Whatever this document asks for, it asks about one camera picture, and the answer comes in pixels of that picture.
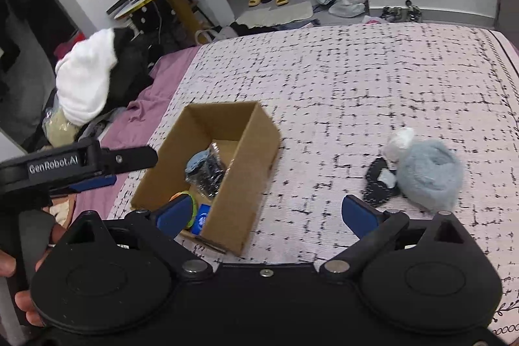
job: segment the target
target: finger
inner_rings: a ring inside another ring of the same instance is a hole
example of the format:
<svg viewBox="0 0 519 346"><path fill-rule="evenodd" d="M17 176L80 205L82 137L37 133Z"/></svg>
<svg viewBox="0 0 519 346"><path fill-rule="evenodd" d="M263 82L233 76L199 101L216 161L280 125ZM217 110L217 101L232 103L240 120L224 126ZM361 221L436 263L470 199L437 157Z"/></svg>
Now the finger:
<svg viewBox="0 0 519 346"><path fill-rule="evenodd" d="M15 294L15 303L22 311L34 311L34 304L29 291L21 291Z"/></svg>
<svg viewBox="0 0 519 346"><path fill-rule="evenodd" d="M33 326L43 327L43 321L36 311L29 311L25 313L25 318Z"/></svg>
<svg viewBox="0 0 519 346"><path fill-rule="evenodd" d="M38 262L36 263L36 271L38 271L40 269L40 267L42 266L43 262L45 261L45 258L47 258L47 256L50 254L51 251L52 251L52 249L48 249L48 250L46 250L43 253L43 257L41 257L38 260Z"/></svg>
<svg viewBox="0 0 519 346"><path fill-rule="evenodd" d="M52 244L57 244L63 234L66 232L66 229L60 224L55 224L53 227L53 231L50 234L50 241Z"/></svg>
<svg viewBox="0 0 519 346"><path fill-rule="evenodd" d="M16 260L0 251L0 277L11 277L16 271Z"/></svg>

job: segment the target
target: white patterned bedsheet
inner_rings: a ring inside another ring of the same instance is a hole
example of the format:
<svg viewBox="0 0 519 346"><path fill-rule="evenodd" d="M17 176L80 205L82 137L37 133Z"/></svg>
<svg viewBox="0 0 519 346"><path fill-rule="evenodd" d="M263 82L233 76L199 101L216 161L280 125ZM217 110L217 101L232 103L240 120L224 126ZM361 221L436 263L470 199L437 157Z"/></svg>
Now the white patterned bedsheet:
<svg viewBox="0 0 519 346"><path fill-rule="evenodd" d="M356 241L341 218L347 193L388 133L411 126L466 163L456 216L503 281L491 325L519 337L519 58L500 34L434 24L317 27L225 40L196 55L150 139L158 149L191 102L260 101L282 134L271 184L242 257L177 239L212 262L320 265ZM130 175L110 218L130 211L143 172ZM401 197L382 207L430 218Z"/></svg>

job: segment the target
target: metal rivet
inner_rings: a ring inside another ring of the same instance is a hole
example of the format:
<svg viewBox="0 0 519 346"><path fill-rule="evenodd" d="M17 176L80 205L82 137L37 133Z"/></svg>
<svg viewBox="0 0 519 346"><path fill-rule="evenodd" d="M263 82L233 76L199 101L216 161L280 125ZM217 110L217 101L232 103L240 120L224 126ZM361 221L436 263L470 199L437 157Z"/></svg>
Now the metal rivet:
<svg viewBox="0 0 519 346"><path fill-rule="evenodd" d="M330 273L344 273L350 269L350 265L346 261L331 260L324 263L324 268Z"/></svg>
<svg viewBox="0 0 519 346"><path fill-rule="evenodd" d="M146 210L146 209L139 209L139 210L135 210L135 213L137 214L144 214L144 216L149 216L151 214L151 211L149 210Z"/></svg>
<svg viewBox="0 0 519 346"><path fill-rule="evenodd" d="M201 273L207 270L208 264L202 260L189 260L182 264L182 268L191 274Z"/></svg>
<svg viewBox="0 0 519 346"><path fill-rule="evenodd" d="M263 270L261 270L259 272L259 275L261 277L272 277L274 275L274 271L272 271L271 269L269 268L264 268Z"/></svg>

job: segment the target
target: screw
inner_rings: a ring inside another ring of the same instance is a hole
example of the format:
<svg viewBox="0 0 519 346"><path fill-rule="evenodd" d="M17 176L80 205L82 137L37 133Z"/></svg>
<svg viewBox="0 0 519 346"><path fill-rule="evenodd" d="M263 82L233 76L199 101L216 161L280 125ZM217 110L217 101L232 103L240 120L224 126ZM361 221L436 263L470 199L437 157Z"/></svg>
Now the screw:
<svg viewBox="0 0 519 346"><path fill-rule="evenodd" d="M263 270L261 270L259 272L259 275L261 277L272 277L274 275L274 271L272 271L271 269L269 268L264 268Z"/></svg>
<svg viewBox="0 0 519 346"><path fill-rule="evenodd" d="M207 269L207 263L202 260L189 260L182 264L182 268L190 274L197 274Z"/></svg>
<svg viewBox="0 0 519 346"><path fill-rule="evenodd" d="M350 269L350 265L346 261L331 260L324 263L324 268L330 273L345 273Z"/></svg>

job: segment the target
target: open cardboard box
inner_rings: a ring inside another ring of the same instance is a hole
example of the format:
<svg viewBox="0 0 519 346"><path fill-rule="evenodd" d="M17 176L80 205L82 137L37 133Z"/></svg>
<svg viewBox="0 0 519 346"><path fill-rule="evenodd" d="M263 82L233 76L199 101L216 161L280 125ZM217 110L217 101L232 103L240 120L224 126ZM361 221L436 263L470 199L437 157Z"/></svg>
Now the open cardboard box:
<svg viewBox="0 0 519 346"><path fill-rule="evenodd" d="M131 200L134 209L157 210L180 191L198 205L211 205L200 235L182 235L202 245L240 255L247 242L280 145L280 134L258 102L192 103L184 108ZM216 142L228 167L213 201L185 181L185 167Z"/></svg>

